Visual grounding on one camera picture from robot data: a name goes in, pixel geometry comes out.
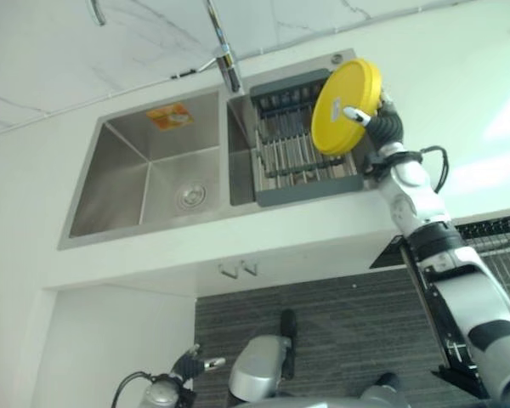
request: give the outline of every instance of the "dish drying rack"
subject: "dish drying rack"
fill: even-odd
[[[250,90],[256,111],[255,195],[261,206],[363,189],[352,152],[324,156],[312,142],[312,112],[329,75],[317,70]]]

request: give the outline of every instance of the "cable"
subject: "cable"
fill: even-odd
[[[434,192],[438,194],[440,190],[442,190],[442,187],[445,184],[445,181],[448,178],[448,173],[450,172],[450,162],[448,160],[448,152],[442,147],[442,146],[429,146],[425,149],[421,149],[423,154],[428,153],[430,151],[436,151],[439,150],[440,153],[442,153],[442,171],[440,172],[440,179],[439,182],[436,184],[436,187],[434,187]]]
[[[147,372],[143,371],[136,371],[130,374],[129,376],[126,376],[120,383],[119,387],[117,387],[116,394],[113,396],[113,401],[111,402],[111,408],[116,408],[117,400],[119,400],[119,395],[121,394],[121,391],[125,386],[130,383],[132,380],[136,378],[145,378],[148,381],[152,380],[151,374],[148,374]]]

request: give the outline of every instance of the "yellow lid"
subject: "yellow lid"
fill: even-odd
[[[352,150],[365,129],[343,114],[353,106],[374,115],[380,94],[382,75],[372,63],[352,59],[334,71],[315,103],[312,115],[312,140],[321,153],[338,156]]]

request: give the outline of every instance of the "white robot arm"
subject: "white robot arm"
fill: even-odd
[[[483,389],[479,394],[486,391],[501,406],[510,406],[510,298],[451,224],[443,200],[431,188],[420,154],[403,146],[402,123],[385,94],[378,113],[370,117],[353,107],[344,109],[348,118],[365,127],[377,149],[365,164],[365,174],[377,181],[404,236],[403,258],[414,270],[422,300],[434,300],[425,302],[428,317],[447,319],[447,325],[451,322],[462,335],[477,368],[474,375]],[[442,332],[447,328],[432,323],[440,331],[437,337],[450,335]],[[452,373],[442,376],[447,381],[468,388],[460,384],[457,375],[461,374],[449,367],[445,372]]]

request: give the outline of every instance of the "chrome faucet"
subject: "chrome faucet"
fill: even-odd
[[[240,72],[238,71],[238,66],[236,64],[236,57],[224,35],[223,28],[221,28],[221,23],[219,21],[217,11],[213,6],[212,0],[203,1],[205,3],[208,14],[210,15],[213,29],[218,36],[219,47],[214,51],[213,58],[197,70],[190,70],[183,74],[172,76],[172,78],[178,78],[183,77],[184,75],[189,75],[191,73],[202,72],[212,66],[214,62],[217,62],[218,67],[221,70],[221,74],[223,75],[225,85],[231,93],[236,94],[241,91],[241,77]],[[102,9],[99,5],[99,0],[87,0],[87,4],[89,13],[93,17],[94,22],[98,26],[105,26],[106,20],[104,13],[102,12]]]
[[[213,24],[213,29],[218,36],[219,48],[215,51],[215,60],[218,63],[221,75],[223,75],[224,83],[232,93],[237,93],[241,90],[241,77],[236,65],[236,57],[230,47],[227,38],[224,35],[223,28],[221,28],[221,22],[215,7],[213,6],[212,0],[203,0],[206,4],[207,12],[210,15],[210,20]]]

